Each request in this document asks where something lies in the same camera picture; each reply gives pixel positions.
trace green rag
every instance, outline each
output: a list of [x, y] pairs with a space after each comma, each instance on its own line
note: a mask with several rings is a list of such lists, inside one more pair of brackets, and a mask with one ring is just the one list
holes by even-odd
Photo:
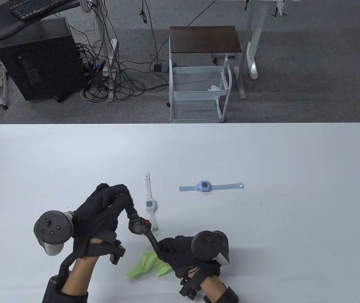
[[127, 277], [130, 279], [136, 279], [141, 277], [143, 274], [147, 274], [153, 268], [156, 269], [158, 277], [167, 274], [171, 270], [169, 264], [164, 263], [157, 257], [154, 251], [151, 251], [142, 254], [142, 259], [139, 260], [134, 267], [127, 271]]

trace black glove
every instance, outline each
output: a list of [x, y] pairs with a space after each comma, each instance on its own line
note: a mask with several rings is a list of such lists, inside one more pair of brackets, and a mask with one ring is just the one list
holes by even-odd
[[219, 276], [221, 265], [217, 261], [202, 261], [194, 256], [191, 250], [193, 238], [179, 235], [174, 239], [166, 238], [159, 241], [158, 258], [168, 263], [178, 278], [187, 278], [188, 272], [195, 268], [202, 270], [206, 276]]
[[128, 218], [138, 216], [128, 188], [123, 184], [115, 186], [100, 184], [73, 214], [72, 237], [75, 256], [79, 258], [87, 256], [91, 238], [99, 238], [106, 243], [119, 245], [121, 242], [116, 243], [115, 230], [118, 226], [118, 216], [124, 209]]
[[[123, 185], [100, 184], [86, 201], [73, 212], [73, 252], [62, 262], [56, 290], [61, 290], [69, 276], [69, 266], [76, 258], [112, 254], [113, 264], [123, 256], [125, 248], [116, 239], [118, 216], [125, 209], [129, 219], [137, 218], [134, 202], [128, 188]], [[91, 238], [103, 240], [101, 244], [90, 244]]]

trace computer tower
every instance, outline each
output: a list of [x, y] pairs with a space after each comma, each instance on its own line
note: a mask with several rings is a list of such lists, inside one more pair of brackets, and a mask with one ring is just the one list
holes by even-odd
[[0, 60], [26, 100], [62, 101], [86, 85], [66, 18], [40, 20], [1, 40]]

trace blue watch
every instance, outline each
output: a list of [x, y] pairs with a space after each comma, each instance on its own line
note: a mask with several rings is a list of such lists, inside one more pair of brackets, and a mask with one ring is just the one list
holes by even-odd
[[208, 181], [201, 181], [196, 186], [180, 186], [179, 190], [181, 192], [186, 192], [188, 190], [201, 190], [202, 192], [209, 192], [216, 189], [232, 189], [232, 188], [243, 188], [243, 183], [234, 183], [234, 184], [224, 184], [224, 185], [211, 185]]

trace black keyboard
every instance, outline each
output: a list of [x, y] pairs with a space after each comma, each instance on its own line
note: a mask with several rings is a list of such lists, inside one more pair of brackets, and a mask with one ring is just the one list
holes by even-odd
[[71, 0], [24, 0], [10, 6], [10, 11], [20, 20], [29, 20], [39, 15], [46, 14], [56, 6]]

